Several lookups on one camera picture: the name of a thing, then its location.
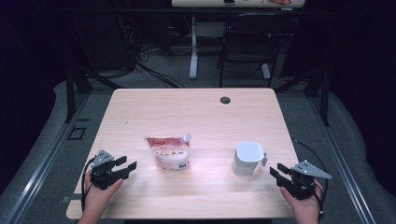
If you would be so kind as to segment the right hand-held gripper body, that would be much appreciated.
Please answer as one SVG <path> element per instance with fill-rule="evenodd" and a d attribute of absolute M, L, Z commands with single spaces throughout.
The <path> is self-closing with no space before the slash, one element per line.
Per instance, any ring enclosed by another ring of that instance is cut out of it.
<path fill-rule="evenodd" d="M 332 176 L 309 161 L 290 167 L 291 179 L 284 180 L 284 188 L 297 200 L 305 200 L 316 194 L 315 178 L 332 179 Z"/>

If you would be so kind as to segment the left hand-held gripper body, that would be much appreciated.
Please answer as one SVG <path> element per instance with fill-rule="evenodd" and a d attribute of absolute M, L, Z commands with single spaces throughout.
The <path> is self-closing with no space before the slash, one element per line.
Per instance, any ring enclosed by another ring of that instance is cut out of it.
<path fill-rule="evenodd" d="M 125 168 L 113 171 L 115 166 L 114 157 L 105 150 L 100 150 L 91 162 L 91 182 L 99 189 L 107 189 L 118 179 L 129 177 L 123 172 Z"/>

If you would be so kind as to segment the white container with hinged lid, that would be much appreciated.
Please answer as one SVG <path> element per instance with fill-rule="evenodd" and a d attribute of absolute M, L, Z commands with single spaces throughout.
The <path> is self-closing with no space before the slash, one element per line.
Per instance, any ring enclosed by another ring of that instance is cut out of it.
<path fill-rule="evenodd" d="M 236 146 L 233 157 L 233 173 L 238 176 L 250 176 L 261 163 L 267 163 L 267 153 L 264 148 L 256 142 L 241 142 Z"/>

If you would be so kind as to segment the red and white spouted pouch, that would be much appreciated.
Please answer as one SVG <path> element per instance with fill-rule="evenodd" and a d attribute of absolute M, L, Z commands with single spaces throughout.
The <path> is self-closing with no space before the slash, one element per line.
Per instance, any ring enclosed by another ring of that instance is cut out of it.
<path fill-rule="evenodd" d="M 190 134 L 181 137 L 146 137 L 145 140 L 159 168 L 178 172 L 188 167 Z"/>

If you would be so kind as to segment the person's right hand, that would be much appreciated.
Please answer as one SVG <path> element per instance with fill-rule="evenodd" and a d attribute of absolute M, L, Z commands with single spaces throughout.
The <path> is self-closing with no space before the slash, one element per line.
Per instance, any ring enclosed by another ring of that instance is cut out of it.
<path fill-rule="evenodd" d="M 293 198 L 284 187 L 280 188 L 280 192 L 290 205 L 297 224 L 318 224 L 320 206 L 314 196 L 299 201 Z"/>

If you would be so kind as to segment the person's left hand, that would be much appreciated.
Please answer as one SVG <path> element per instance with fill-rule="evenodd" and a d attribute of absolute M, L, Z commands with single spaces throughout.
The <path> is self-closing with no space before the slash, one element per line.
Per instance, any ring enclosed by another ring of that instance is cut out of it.
<path fill-rule="evenodd" d="M 120 189 L 123 184 L 123 179 L 118 179 L 107 189 L 99 189 L 91 182 L 91 172 L 86 174 L 85 180 L 85 206 L 84 214 L 101 216 L 112 196 Z"/>

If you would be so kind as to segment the grey tape strip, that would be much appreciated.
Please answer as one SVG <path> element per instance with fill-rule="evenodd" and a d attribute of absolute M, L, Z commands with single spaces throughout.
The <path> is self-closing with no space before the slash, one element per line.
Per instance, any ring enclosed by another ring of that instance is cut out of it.
<path fill-rule="evenodd" d="M 80 201 L 81 200 L 81 194 L 73 193 L 73 194 L 68 195 L 68 196 L 63 196 L 61 202 L 62 203 L 70 203 L 71 201 L 74 201 L 74 200 Z"/>

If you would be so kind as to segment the black metal stand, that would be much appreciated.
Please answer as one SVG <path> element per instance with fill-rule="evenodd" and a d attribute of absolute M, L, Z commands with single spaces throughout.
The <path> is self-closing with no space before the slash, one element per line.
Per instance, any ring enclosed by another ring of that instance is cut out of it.
<path fill-rule="evenodd" d="M 325 68 L 314 68 L 309 70 L 307 73 L 293 78 L 286 84 L 275 88 L 276 93 L 280 93 L 288 90 L 289 88 L 297 85 L 299 82 L 309 79 L 308 84 L 304 89 L 304 95 L 306 97 L 315 97 L 320 92 L 320 105 L 319 115 L 321 120 L 326 126 L 329 126 L 328 121 L 328 107 L 329 107 L 329 96 L 330 96 L 330 75 Z"/>
<path fill-rule="evenodd" d="M 83 66 L 71 67 L 66 74 L 66 102 L 67 102 L 67 115 L 65 123 L 69 122 L 75 115 L 75 88 L 82 94 L 90 94 L 92 92 L 92 85 L 88 78 L 93 78 L 100 83 L 108 86 L 112 90 L 120 89 L 120 85 L 100 76 L 98 73 Z"/>

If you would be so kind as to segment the black folding chair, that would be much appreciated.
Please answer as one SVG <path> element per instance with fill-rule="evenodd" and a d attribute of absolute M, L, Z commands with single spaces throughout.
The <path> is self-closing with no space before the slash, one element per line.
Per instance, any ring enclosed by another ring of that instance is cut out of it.
<path fill-rule="evenodd" d="M 270 87 L 283 37 L 291 26 L 284 14 L 241 13 L 226 21 L 217 68 L 222 86 L 225 63 L 270 64 Z"/>

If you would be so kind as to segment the white desk with metal legs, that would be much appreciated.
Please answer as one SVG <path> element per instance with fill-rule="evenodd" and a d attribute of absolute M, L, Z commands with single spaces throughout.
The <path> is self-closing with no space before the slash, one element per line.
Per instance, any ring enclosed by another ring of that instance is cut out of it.
<path fill-rule="evenodd" d="M 291 0 L 291 4 L 281 6 L 274 4 L 269 0 L 234 0 L 235 5 L 225 6 L 223 0 L 172 0 L 172 6 L 178 8 L 219 8 L 219 9 L 239 9 L 239 8 L 282 8 L 286 10 L 293 10 L 294 8 L 303 8 L 307 0 Z M 196 17 L 191 17 L 191 66 L 190 79 L 197 78 L 198 66 L 198 51 L 197 51 L 197 37 L 198 36 L 220 36 L 219 23 L 215 22 L 197 22 Z"/>

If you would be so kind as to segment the aluminium floor rail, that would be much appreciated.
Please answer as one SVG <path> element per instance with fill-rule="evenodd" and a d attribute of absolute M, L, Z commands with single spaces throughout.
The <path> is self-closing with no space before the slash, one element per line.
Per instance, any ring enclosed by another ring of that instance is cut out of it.
<path fill-rule="evenodd" d="M 85 165 L 95 115 L 91 97 L 78 97 L 77 111 L 64 122 L 64 103 L 59 101 L 21 169 L 0 196 L 0 224 L 75 224 L 66 216 L 70 203 L 62 197 L 75 192 Z"/>
<path fill-rule="evenodd" d="M 363 197 L 361 188 L 356 182 L 356 179 L 347 164 L 344 154 L 342 153 L 340 145 L 335 138 L 334 127 L 331 124 L 326 125 L 323 121 L 319 112 L 319 103 L 315 98 L 307 97 L 307 102 L 310 104 L 311 110 L 314 113 L 314 117 L 316 118 L 320 129 L 324 132 L 324 135 L 328 141 L 332 160 L 339 175 L 341 176 L 341 179 L 343 180 L 346 191 L 360 218 L 361 224 L 376 224 L 375 218 L 373 217 L 373 214 Z"/>

